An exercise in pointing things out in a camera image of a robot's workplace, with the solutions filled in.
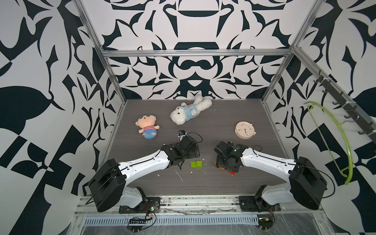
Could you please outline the lime green 2x2 lego brick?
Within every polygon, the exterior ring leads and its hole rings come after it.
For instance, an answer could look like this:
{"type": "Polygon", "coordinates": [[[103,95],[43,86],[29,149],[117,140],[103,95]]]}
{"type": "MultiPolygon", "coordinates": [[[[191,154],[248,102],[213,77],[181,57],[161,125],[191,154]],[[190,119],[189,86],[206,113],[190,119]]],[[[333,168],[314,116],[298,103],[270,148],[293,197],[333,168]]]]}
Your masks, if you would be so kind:
{"type": "Polygon", "coordinates": [[[197,168],[202,168],[202,161],[196,161],[196,167],[197,168]]]}

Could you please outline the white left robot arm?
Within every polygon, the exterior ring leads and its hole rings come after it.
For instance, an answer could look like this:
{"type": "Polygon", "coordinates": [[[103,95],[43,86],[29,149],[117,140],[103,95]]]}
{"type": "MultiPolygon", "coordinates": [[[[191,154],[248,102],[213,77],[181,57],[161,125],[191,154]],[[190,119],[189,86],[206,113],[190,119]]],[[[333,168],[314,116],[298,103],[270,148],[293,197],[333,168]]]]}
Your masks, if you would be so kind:
{"type": "Polygon", "coordinates": [[[199,156],[199,142],[186,135],[177,143],[163,145],[156,152],[132,161],[118,163],[109,159],[89,181],[91,197],[86,204],[95,204],[98,212],[114,206],[138,210],[147,202],[147,197],[142,188],[128,187],[130,183],[171,166],[181,168],[185,160],[199,156]]]}

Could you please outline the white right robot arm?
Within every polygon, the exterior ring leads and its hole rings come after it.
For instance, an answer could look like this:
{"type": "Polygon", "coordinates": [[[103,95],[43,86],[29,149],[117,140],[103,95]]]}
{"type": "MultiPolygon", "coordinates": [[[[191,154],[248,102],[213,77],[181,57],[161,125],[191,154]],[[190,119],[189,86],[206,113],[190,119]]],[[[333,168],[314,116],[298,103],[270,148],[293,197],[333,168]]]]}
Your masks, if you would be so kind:
{"type": "Polygon", "coordinates": [[[310,210],[319,209],[327,181],[323,172],[309,159],[285,159],[232,142],[220,142],[214,151],[217,153],[217,168],[231,173],[237,173],[241,167],[255,168],[284,181],[274,186],[262,185],[254,196],[241,196],[243,211],[264,212],[284,203],[299,203],[310,210]]]}

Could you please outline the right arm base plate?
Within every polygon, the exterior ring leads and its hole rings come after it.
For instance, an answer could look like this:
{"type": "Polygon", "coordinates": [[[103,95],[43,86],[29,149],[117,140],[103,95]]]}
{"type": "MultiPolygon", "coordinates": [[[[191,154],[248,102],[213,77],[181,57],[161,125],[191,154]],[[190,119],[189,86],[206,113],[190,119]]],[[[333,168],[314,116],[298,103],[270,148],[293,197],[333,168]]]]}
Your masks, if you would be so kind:
{"type": "Polygon", "coordinates": [[[239,196],[239,205],[242,212],[281,211],[280,204],[270,206],[258,196],[239,196]]]}

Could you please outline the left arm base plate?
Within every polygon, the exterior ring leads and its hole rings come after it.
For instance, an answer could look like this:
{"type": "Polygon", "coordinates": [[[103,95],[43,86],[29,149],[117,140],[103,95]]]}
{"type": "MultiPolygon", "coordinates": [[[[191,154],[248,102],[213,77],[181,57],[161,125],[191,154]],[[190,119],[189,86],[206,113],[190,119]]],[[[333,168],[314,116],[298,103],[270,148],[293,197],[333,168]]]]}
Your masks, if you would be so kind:
{"type": "Polygon", "coordinates": [[[161,198],[160,197],[147,197],[143,199],[139,205],[134,208],[128,206],[120,206],[120,214],[130,214],[130,213],[146,213],[148,211],[158,212],[160,209],[161,198]]]}

